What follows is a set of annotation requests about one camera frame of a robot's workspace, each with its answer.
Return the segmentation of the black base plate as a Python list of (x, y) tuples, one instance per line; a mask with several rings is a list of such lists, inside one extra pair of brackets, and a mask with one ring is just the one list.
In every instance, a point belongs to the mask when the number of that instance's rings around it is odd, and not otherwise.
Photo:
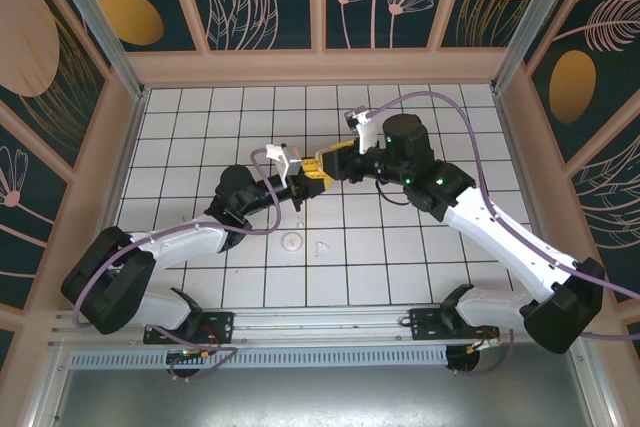
[(482, 340), (485, 337), (489, 339), (501, 337), (497, 327), (471, 327), (462, 323), (461, 327), (452, 329), (443, 322), (438, 308), (410, 309), (406, 315), (399, 318), (398, 322), (402, 327), (410, 330), (414, 341), (470, 341)]
[(234, 330), (233, 312), (204, 312), (198, 320), (187, 319), (176, 330), (169, 330), (173, 336), (199, 345), (230, 344)]

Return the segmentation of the grey metal sheet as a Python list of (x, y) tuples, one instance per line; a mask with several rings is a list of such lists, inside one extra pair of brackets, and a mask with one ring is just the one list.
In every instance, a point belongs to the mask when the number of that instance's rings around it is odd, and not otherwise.
[(75, 371), (54, 427), (594, 427), (571, 374), (516, 366)]

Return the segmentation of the aluminium corner post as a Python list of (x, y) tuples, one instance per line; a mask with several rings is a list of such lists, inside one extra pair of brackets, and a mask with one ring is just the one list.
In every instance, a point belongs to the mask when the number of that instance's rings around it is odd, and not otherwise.
[(89, 29), (95, 35), (98, 44), (111, 62), (126, 90), (135, 100), (140, 100), (143, 94), (143, 84), (135, 73), (121, 42), (109, 25), (98, 1), (73, 0), (73, 2), (86, 19)]
[(531, 0), (518, 24), (503, 59), (491, 80), (491, 91), (500, 96), (521, 65), (536, 35), (542, 29), (557, 0)]

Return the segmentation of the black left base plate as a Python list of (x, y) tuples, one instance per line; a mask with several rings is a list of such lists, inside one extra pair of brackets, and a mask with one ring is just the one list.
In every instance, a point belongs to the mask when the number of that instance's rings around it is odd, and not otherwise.
[(199, 345), (230, 344), (234, 330), (233, 312), (204, 312), (198, 320), (187, 319), (176, 330), (169, 330), (173, 336)]

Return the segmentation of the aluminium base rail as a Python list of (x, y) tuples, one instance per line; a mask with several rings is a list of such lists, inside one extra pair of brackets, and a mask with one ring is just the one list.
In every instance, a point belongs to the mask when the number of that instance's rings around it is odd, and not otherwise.
[[(408, 345), (412, 329), (408, 306), (240, 308), (231, 310), (231, 344), (237, 347), (338, 347)], [(77, 349), (143, 348), (143, 326), (116, 333), (74, 326), (69, 311), (56, 314), (50, 347)]]

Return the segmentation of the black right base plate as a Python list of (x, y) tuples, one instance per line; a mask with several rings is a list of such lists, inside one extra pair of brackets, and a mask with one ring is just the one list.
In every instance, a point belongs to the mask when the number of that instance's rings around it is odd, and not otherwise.
[(410, 309), (406, 315), (399, 318), (398, 322), (402, 327), (410, 330), (414, 341), (470, 341), (482, 340), (485, 337), (489, 339), (501, 337), (497, 327), (471, 327), (462, 323), (461, 327), (452, 329), (443, 322), (438, 308)]

